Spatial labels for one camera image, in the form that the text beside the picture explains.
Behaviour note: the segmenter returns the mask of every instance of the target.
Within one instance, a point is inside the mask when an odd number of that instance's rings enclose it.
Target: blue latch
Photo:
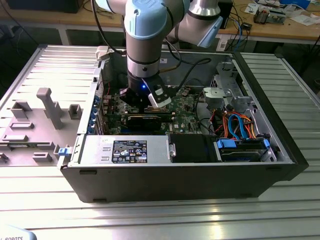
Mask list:
[[[263,143],[264,143],[264,145],[265,145],[265,147],[266,147],[267,149],[270,148],[270,143],[269,143],[268,139],[263,140]]]
[[[89,120],[89,125],[95,125],[95,122],[92,119],[90,119]]]
[[[94,103],[94,104],[100,103],[100,97],[98,97],[97,95],[95,95],[95,96],[94,96],[94,99],[93,99],[93,103]]]
[[[98,109],[96,109],[95,107],[93,107],[93,108],[91,109],[91,112],[93,112],[93,113],[95,114],[95,113],[98,112]]]
[[[93,112],[90,113],[90,118],[96,119],[96,117],[97,117],[97,116],[96,116]]]
[[[70,154],[72,154],[72,147],[61,147],[58,151],[58,155],[59,156],[69,156]]]
[[[219,139],[217,142],[218,148],[237,148],[235,140],[232,139]]]
[[[94,129],[91,126],[88,126],[87,129],[86,129],[86,132],[88,134],[93,134],[94,133]]]

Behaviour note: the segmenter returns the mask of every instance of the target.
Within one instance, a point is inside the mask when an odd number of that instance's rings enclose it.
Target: green circuit board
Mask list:
[[[139,114],[138,108],[126,104],[120,99],[119,94],[108,95],[103,100],[106,134],[130,134],[127,123],[131,116],[161,117],[161,127],[154,132],[155,135],[200,134],[194,112],[194,97],[195,94],[188,94],[188,90],[181,89],[165,107],[154,109],[149,106],[145,108],[144,114]]]

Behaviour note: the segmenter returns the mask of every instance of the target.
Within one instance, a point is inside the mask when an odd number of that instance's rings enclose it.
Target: white label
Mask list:
[[[111,144],[111,143],[114,142],[114,140],[115,140],[114,137],[102,137],[101,138],[101,143],[102,144]]]
[[[160,58],[160,63],[166,64],[166,63],[168,63],[168,59],[167,58]]]

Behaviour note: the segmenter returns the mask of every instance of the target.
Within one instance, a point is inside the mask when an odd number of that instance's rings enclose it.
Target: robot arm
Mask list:
[[[107,11],[124,15],[130,105],[149,102],[161,108],[171,102],[159,76],[165,37],[209,47],[222,23],[218,0],[96,0]]]

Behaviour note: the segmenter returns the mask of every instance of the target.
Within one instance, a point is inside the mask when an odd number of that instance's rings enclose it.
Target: power supply label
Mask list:
[[[113,141],[112,162],[115,164],[147,163],[147,141]]]

